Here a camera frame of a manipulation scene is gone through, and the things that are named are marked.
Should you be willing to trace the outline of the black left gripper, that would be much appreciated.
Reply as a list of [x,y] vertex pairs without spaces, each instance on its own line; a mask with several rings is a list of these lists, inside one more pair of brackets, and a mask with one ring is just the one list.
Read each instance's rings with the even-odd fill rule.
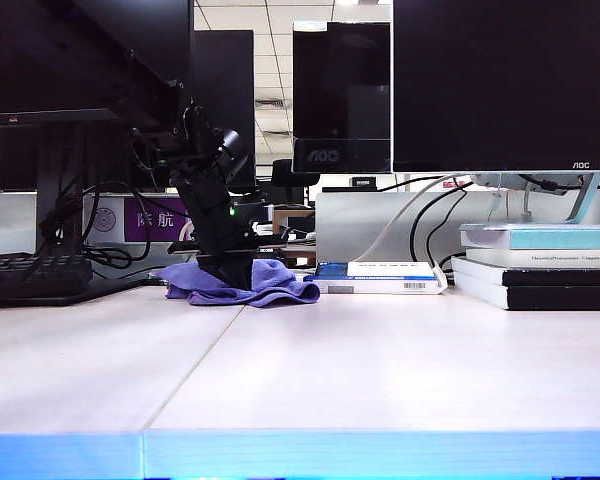
[[231,212],[232,200],[224,172],[217,162],[206,165],[193,158],[169,161],[171,185],[178,191],[195,229],[200,251],[198,266],[231,287],[252,289],[252,254],[231,254],[287,244],[283,235],[259,236],[248,221]]

